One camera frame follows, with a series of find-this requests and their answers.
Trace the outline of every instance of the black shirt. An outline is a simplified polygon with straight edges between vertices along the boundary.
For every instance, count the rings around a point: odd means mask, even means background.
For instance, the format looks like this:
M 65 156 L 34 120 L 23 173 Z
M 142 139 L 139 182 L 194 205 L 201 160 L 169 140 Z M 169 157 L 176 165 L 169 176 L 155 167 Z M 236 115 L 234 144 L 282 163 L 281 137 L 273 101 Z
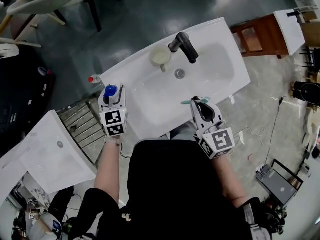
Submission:
M 196 142 L 140 142 L 130 160 L 127 188 L 130 199 L 121 210 L 104 191 L 89 189 L 69 240 L 84 235 L 101 212 L 98 239 L 135 235 L 252 239 L 243 209 L 222 195 L 212 162 Z

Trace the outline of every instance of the drain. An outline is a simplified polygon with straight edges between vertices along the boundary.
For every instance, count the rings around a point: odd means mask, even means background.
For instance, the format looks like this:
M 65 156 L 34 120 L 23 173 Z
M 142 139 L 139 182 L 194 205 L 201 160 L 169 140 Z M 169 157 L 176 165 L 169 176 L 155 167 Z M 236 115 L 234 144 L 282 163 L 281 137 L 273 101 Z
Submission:
M 175 78 L 176 79 L 183 79 L 186 76 L 186 73 L 183 69 L 179 68 L 174 72 Z

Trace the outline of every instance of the floor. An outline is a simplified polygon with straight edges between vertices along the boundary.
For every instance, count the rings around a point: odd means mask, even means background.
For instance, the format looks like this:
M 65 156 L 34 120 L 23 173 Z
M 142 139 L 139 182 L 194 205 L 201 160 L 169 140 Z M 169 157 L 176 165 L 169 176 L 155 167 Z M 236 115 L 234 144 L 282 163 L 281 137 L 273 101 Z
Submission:
M 191 26 L 224 17 L 229 26 L 296 7 L 293 0 L 95 0 L 102 31 L 97 33 L 89 6 L 75 5 L 61 12 L 67 25 L 44 19 L 26 40 L 40 43 L 37 49 L 48 69 L 56 75 L 49 109 L 60 110 L 96 91 L 88 77 L 101 74 L 137 51 Z M 296 54 L 285 59 L 275 56 L 245 58 L 251 83 L 218 104 L 227 124 L 243 142 L 229 156 L 248 195 L 263 199 L 267 193 L 255 181 L 255 170 L 265 161 L 275 123 L 279 98 L 287 96 L 290 82 L 302 81 L 304 58 Z M 305 104 L 286 97 L 279 108 L 267 161 L 277 158 L 292 171 L 302 160 Z M 130 159 L 120 161 L 120 199 L 126 203 Z M 75 186 L 84 196 L 93 181 Z M 78 209 L 74 197 L 70 208 Z M 69 209 L 68 215 L 76 216 Z

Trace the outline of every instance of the white chair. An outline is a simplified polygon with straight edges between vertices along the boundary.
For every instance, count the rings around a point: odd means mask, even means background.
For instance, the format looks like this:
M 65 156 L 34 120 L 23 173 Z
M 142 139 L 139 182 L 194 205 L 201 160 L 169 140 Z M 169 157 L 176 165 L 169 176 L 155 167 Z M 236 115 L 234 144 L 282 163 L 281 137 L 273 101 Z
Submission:
M 76 3 L 81 3 L 84 0 L 18 0 L 14 4 L 12 4 L 7 9 L 8 15 L 15 15 L 15 14 L 29 14 L 29 15 L 43 15 L 46 14 L 50 18 L 56 20 L 57 22 L 64 25 L 66 23 L 63 16 L 59 13 L 58 9 L 70 5 L 74 5 Z M 86 0 L 89 3 L 91 13 L 97 28 L 97 31 L 101 31 L 101 25 L 95 5 L 94 0 Z M 51 13 L 55 12 L 56 15 L 59 17 L 56 18 Z

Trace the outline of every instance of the wall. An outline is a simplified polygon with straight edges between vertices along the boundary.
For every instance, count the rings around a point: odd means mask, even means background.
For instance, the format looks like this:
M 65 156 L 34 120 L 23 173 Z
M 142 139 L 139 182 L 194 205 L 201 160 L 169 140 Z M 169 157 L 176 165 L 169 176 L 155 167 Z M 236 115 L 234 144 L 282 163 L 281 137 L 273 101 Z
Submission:
M 306 164 L 311 177 L 299 173 L 304 183 L 287 206 L 284 234 L 274 234 L 274 240 L 302 240 L 320 217 L 320 162 L 310 157 Z
M 0 239 L 11 240 L 11 229 L 14 226 L 18 210 L 16 210 L 8 201 L 4 201 L 0 207 Z

